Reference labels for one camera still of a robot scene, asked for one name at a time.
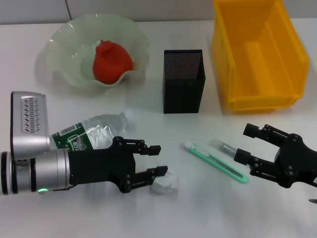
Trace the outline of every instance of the white wall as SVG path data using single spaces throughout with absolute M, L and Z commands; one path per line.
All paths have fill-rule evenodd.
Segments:
M 212 0 L 67 0 L 72 18 L 114 13 L 136 21 L 213 19 Z M 317 0 L 283 0 L 290 17 L 317 17 Z M 0 24 L 67 22 L 65 0 L 0 0 Z

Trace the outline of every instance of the green indicator light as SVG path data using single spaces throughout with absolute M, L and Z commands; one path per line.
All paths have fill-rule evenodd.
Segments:
M 41 189 L 38 190 L 38 192 L 47 192 L 47 191 L 48 191 L 47 188 L 41 188 Z

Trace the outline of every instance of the green box cutter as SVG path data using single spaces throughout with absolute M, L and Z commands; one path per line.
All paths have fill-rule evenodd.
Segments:
M 249 181 L 248 177 L 245 174 L 237 171 L 235 168 L 231 167 L 230 165 L 226 164 L 222 160 L 218 159 L 217 157 L 215 157 L 214 155 L 212 155 L 211 153 L 209 153 L 202 147 L 199 147 L 190 141 L 187 141 L 184 144 L 184 146 L 188 151 L 192 152 L 197 157 L 201 158 L 208 164 L 219 169 L 223 173 L 229 175 L 230 177 L 237 180 L 238 182 L 247 183 Z

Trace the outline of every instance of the plastic water bottle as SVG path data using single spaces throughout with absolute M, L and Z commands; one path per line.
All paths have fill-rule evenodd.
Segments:
M 52 149 L 69 151 L 106 149 L 115 136 L 124 136 L 135 126 L 134 114 L 126 110 L 120 114 L 104 114 L 89 118 L 51 135 Z

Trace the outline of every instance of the barcode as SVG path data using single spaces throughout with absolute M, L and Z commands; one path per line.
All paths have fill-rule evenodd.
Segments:
M 66 128 L 66 129 L 64 129 L 64 130 L 61 130 L 61 131 L 59 132 L 59 135 L 60 135 L 60 136 L 63 136 L 63 135 L 65 135 L 65 134 L 67 134 L 67 133 L 70 133 L 70 132 L 76 130 L 76 129 L 77 129 L 77 126 L 76 126 L 76 125 L 72 125 L 72 126 Z

